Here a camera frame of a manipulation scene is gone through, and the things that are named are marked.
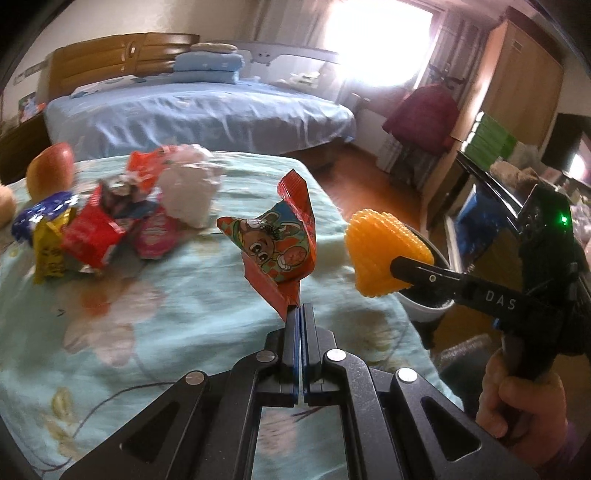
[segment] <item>blue candy wrapper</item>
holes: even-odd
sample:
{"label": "blue candy wrapper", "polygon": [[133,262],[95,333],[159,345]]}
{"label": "blue candy wrapper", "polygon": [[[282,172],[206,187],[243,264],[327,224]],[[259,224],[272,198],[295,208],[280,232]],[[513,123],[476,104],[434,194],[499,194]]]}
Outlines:
{"label": "blue candy wrapper", "polygon": [[12,236],[18,242],[27,241],[33,246],[33,232],[42,218],[53,220],[69,207],[78,203],[78,195],[72,192],[57,192],[18,214],[12,224]]}

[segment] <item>wooden headboard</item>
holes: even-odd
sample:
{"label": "wooden headboard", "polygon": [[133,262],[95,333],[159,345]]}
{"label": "wooden headboard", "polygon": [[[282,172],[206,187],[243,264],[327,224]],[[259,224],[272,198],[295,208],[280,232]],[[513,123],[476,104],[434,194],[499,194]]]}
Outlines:
{"label": "wooden headboard", "polygon": [[41,72],[37,102],[71,94],[76,88],[122,75],[172,72],[174,58],[199,42],[199,35],[130,33],[96,38],[51,53]]}

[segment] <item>pillow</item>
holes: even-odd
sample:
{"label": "pillow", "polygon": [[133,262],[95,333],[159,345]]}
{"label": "pillow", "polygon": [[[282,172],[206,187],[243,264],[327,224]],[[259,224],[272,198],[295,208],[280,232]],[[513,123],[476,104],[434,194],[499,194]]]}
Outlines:
{"label": "pillow", "polygon": [[191,45],[191,51],[213,51],[216,53],[234,53],[238,50],[234,45],[229,43],[196,43]]}
{"label": "pillow", "polygon": [[177,83],[236,83],[238,81],[238,72],[173,72],[170,76]]}
{"label": "pillow", "polygon": [[114,79],[103,80],[102,82],[89,83],[82,85],[70,94],[70,98],[79,98],[91,93],[106,92],[107,90],[114,90],[120,87],[128,87],[136,83],[143,83],[146,80],[135,75],[124,75]]}
{"label": "pillow", "polygon": [[223,70],[237,72],[244,66],[244,57],[239,53],[212,53],[210,51],[188,51],[174,59],[175,72],[192,70]]}

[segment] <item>light blue bedspread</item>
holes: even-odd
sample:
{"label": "light blue bedspread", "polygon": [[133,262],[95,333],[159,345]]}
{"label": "light blue bedspread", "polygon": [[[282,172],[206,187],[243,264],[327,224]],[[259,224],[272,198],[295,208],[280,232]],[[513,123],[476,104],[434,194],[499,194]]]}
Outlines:
{"label": "light blue bedspread", "polygon": [[164,75],[81,98],[57,98],[44,111],[51,141],[68,142],[80,161],[193,143],[281,155],[355,136],[350,110],[312,95],[256,82],[172,81]]}
{"label": "light blue bedspread", "polygon": [[[226,169],[212,220],[251,218],[277,200],[279,179],[295,168],[316,214],[318,262],[301,299],[338,345],[388,371],[412,366],[459,403],[438,377],[395,296],[362,297],[343,242],[345,222],[296,160],[216,153]],[[76,191],[124,169],[125,157],[77,164]],[[12,185],[19,206],[24,181]],[[0,415],[45,479],[107,438],[186,372],[215,374],[264,345],[283,323],[243,277],[240,252],[216,229],[195,235],[138,271],[114,265],[102,280],[68,274],[32,282],[26,245],[0,232]],[[346,479],[339,412],[266,408],[253,478]]]}

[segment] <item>screw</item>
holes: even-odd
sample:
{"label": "screw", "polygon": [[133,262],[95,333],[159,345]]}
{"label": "screw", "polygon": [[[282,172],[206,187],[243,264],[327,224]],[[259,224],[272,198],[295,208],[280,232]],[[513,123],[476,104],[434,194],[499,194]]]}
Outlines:
{"label": "screw", "polygon": [[417,373],[412,368],[401,368],[396,374],[404,383],[413,383],[418,378]]}
{"label": "screw", "polygon": [[205,375],[197,370],[189,372],[185,375],[185,382],[189,385],[200,385],[205,380]]}
{"label": "screw", "polygon": [[257,353],[256,359],[263,364],[267,364],[275,359],[275,354],[269,350],[261,350]]}
{"label": "screw", "polygon": [[329,358],[329,360],[332,360],[333,362],[342,362],[347,356],[347,354],[343,352],[340,348],[333,348],[332,350],[326,352],[326,356]]}

